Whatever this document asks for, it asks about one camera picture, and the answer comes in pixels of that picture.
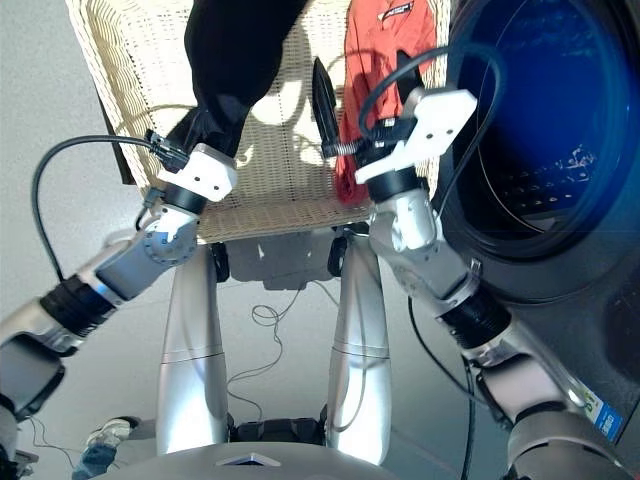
red shirt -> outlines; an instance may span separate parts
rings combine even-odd
[[[344,42],[346,78],[340,121],[340,140],[359,138],[358,115],[369,92],[397,67],[398,50],[410,57],[433,48],[436,43],[435,23],[427,0],[352,0]],[[384,92],[369,114],[368,122],[398,117],[402,103],[398,89]],[[355,183],[353,157],[336,161],[336,190],[346,204],[361,202],[367,196],[364,185]]]

shoe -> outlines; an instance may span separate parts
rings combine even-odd
[[[129,438],[129,435],[137,426],[138,421],[132,417],[112,418],[89,435],[87,447],[107,445],[117,448],[121,442]]]

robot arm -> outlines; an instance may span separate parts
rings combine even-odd
[[[193,255],[200,214],[207,200],[231,192],[234,167],[226,155],[196,146],[182,169],[160,174],[166,189],[132,238],[106,247],[44,297],[0,322],[0,440],[9,458],[15,447],[7,422],[36,413],[64,376],[61,358],[73,355],[120,305]]]
[[[475,104],[464,91],[429,99],[420,88],[412,96],[419,100],[411,136],[356,173],[375,204],[369,232],[373,250],[480,368],[478,382],[487,402],[513,428],[505,479],[631,478],[583,415],[582,383],[482,288],[479,262],[466,264],[447,243],[428,192],[415,176],[416,161],[444,153],[455,136],[451,133],[464,125]],[[442,110],[452,104],[458,104],[450,109],[456,115]],[[466,106],[471,104],[470,112]]]

laundry basket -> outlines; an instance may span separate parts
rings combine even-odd
[[[439,44],[448,40],[449,0],[428,0]],[[71,23],[118,135],[166,135],[195,105],[183,46],[189,0],[67,0]],[[238,185],[204,211],[199,239],[217,242],[341,225],[367,217],[369,205],[347,207],[336,198],[334,160],[320,156],[311,109],[313,59],[320,57],[340,92],[349,0],[310,0],[284,44],[280,71],[269,93],[247,118],[236,155]],[[446,60],[426,73],[444,83]],[[138,187],[156,185],[158,159],[142,147],[122,146]],[[419,174],[437,179],[437,161]]]

washing machine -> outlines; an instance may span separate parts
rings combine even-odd
[[[495,45],[497,116],[443,212],[486,285],[599,397],[623,434],[640,397],[640,2],[475,0],[451,43]],[[435,204],[495,82],[472,58],[449,79],[478,99],[442,162]]]

